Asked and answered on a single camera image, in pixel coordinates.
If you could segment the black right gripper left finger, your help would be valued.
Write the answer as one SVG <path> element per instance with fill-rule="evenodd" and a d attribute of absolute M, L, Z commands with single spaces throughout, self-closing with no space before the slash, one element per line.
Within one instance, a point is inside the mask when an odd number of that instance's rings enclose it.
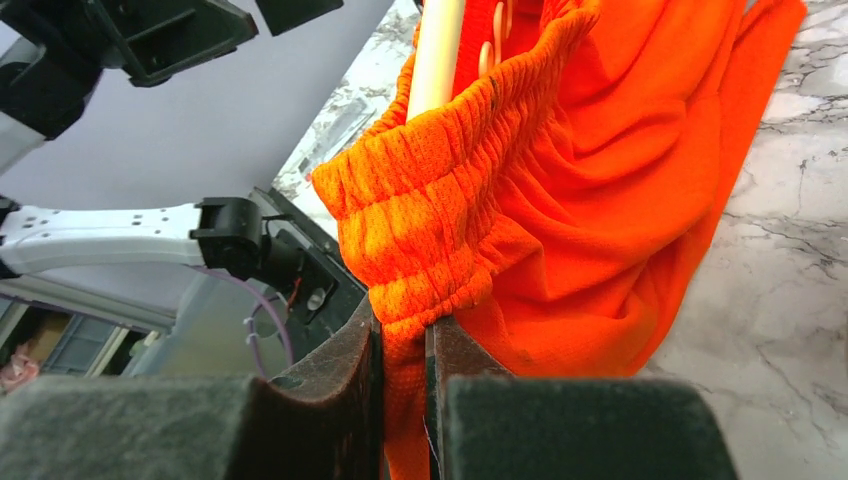
<path fill-rule="evenodd" d="M 5 479 L 380 479 L 368 302 L 278 376 L 42 376 L 1 402 Z"/>

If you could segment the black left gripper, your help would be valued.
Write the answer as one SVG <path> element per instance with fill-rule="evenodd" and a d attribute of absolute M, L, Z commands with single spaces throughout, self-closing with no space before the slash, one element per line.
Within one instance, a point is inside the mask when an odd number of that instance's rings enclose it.
<path fill-rule="evenodd" d="M 256 0 L 264 16 L 316 18 L 342 0 Z M 101 65 L 121 69 L 136 87 L 234 52 L 258 35 L 252 16 L 228 1 L 88 1 L 86 17 L 104 46 Z"/>

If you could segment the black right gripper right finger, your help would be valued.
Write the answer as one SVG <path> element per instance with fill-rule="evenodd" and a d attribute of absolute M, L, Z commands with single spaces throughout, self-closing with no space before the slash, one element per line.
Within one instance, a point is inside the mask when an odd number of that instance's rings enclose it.
<path fill-rule="evenodd" d="M 426 331 L 435 479 L 734 479 L 695 388 L 512 375 L 452 318 Z"/>

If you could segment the orange garment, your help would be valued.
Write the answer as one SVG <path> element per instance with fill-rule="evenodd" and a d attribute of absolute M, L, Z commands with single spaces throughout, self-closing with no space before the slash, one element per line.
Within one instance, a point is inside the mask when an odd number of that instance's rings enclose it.
<path fill-rule="evenodd" d="M 454 315 L 521 376 L 629 376 L 669 331 L 806 14 L 800 1 L 466 4 L 453 99 L 415 66 L 312 184 L 383 333 L 384 449 L 430 475 L 425 330 Z"/>

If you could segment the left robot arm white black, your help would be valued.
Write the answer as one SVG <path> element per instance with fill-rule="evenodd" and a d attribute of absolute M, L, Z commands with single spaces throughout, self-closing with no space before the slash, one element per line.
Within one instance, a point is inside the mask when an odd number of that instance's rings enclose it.
<path fill-rule="evenodd" d="M 258 34 L 228 1 L 5 1 L 17 40 L 1 58 L 1 166 L 57 139 L 84 113 L 103 72 L 158 86 Z M 305 250 L 273 236 L 251 200 L 207 197 L 147 210 L 64 210 L 1 200 L 1 275 L 65 267 L 169 263 L 282 287 Z"/>

